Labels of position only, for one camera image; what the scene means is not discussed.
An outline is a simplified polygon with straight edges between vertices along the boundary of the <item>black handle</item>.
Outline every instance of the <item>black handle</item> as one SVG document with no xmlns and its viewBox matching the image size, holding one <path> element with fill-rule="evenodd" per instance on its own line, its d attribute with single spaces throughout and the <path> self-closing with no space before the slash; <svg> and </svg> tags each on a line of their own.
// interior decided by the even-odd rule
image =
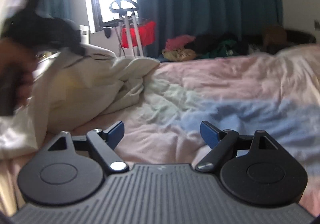
<svg viewBox="0 0 320 224">
<path fill-rule="evenodd" d="M 122 1 L 126 1 L 126 2 L 130 2 L 134 7 L 133 8 L 128 8 L 128 9 L 123 9 L 121 8 L 121 2 Z M 118 9 L 113 9 L 112 5 L 113 3 L 116 3 L 118 5 Z M 136 2 L 134 2 L 133 0 L 114 0 L 109 7 L 110 11 L 112 13 L 119 13 L 120 15 L 125 15 L 127 14 L 128 11 L 138 11 L 139 10 L 139 6 Z"/>
<path fill-rule="evenodd" d="M 90 145 L 90 157 L 100 164 L 107 175 L 129 171 L 129 166 L 106 145 L 105 141 L 96 131 L 90 131 L 86 135 Z"/>
<path fill-rule="evenodd" d="M 13 116 L 22 75 L 22 68 L 15 64 L 6 67 L 0 75 L 0 116 Z"/>
</svg>

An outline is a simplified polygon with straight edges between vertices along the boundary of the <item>circular pad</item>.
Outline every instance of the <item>circular pad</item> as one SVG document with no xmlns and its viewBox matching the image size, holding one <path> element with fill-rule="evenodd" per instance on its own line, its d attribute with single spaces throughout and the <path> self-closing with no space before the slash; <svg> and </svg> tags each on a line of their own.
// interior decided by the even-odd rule
<svg viewBox="0 0 320 224">
<path fill-rule="evenodd" d="M 41 179 L 49 184 L 64 184 L 72 181 L 77 176 L 77 169 L 67 163 L 55 163 L 45 167 L 41 173 Z"/>
<path fill-rule="evenodd" d="M 104 177 L 97 162 L 75 152 L 50 153 L 40 153 L 21 169 L 18 185 L 26 201 L 46 206 L 74 204 L 100 187 Z"/>
<path fill-rule="evenodd" d="M 237 199 L 263 207 L 299 201 L 308 180 L 303 167 L 278 150 L 258 150 L 231 159 L 222 166 L 220 179 Z"/>
<path fill-rule="evenodd" d="M 248 176 L 259 183 L 275 183 L 283 179 L 284 170 L 273 163 L 255 163 L 248 168 Z"/>
</svg>

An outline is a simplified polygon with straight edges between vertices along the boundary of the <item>wall outlet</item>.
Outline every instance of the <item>wall outlet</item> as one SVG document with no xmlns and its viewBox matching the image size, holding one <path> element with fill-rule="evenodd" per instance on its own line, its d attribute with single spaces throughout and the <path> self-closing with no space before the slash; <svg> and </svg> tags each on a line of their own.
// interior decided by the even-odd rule
<svg viewBox="0 0 320 224">
<path fill-rule="evenodd" d="M 315 30 L 320 31 L 320 21 L 315 20 Z"/>
</svg>

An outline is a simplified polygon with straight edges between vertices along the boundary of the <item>white metal pole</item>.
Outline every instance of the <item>white metal pole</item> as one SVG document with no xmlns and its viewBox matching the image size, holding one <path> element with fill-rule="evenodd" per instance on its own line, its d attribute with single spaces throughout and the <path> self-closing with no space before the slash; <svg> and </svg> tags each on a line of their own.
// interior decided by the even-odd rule
<svg viewBox="0 0 320 224">
<path fill-rule="evenodd" d="M 138 29 L 138 24 L 137 24 L 137 17 L 136 17 L 136 15 L 134 14 L 134 12 L 132 13 L 131 18 L 132 18 L 132 21 L 133 21 L 134 33 L 136 34 L 136 39 L 137 39 L 137 43 L 138 43 L 139 54 L 140 54 L 141 56 L 143 56 L 141 38 L 140 38 L 139 29 Z"/>
<path fill-rule="evenodd" d="M 124 24 L 125 24 L 125 30 L 127 32 L 127 40 L 128 40 L 129 49 L 131 50 L 132 55 L 135 56 L 134 50 L 133 50 L 133 45 L 132 45 L 132 38 L 131 38 L 131 33 L 130 33 L 130 25 L 129 25 L 129 19 L 128 19 L 128 14 L 127 13 L 124 15 Z"/>
<path fill-rule="evenodd" d="M 119 14 L 119 21 L 118 21 L 118 27 L 119 27 L 119 49 L 118 49 L 118 56 L 121 57 L 121 50 L 123 49 L 122 46 L 121 46 L 121 43 L 122 43 L 122 28 L 123 28 L 123 18 L 122 18 L 122 15 Z"/>
</svg>

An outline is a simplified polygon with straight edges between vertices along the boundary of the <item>crumpled duvet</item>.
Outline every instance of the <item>crumpled duvet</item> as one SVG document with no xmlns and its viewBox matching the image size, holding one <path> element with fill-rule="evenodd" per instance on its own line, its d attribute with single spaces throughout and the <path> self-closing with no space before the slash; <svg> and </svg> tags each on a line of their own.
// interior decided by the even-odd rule
<svg viewBox="0 0 320 224">
<path fill-rule="evenodd" d="M 136 104 L 142 77 L 159 64 L 150 58 L 116 58 L 111 51 L 84 47 L 86 57 L 66 50 L 46 60 L 29 105 L 13 118 L 0 118 L 0 159 L 37 151 L 47 131 L 71 131 L 97 115 Z"/>
</svg>

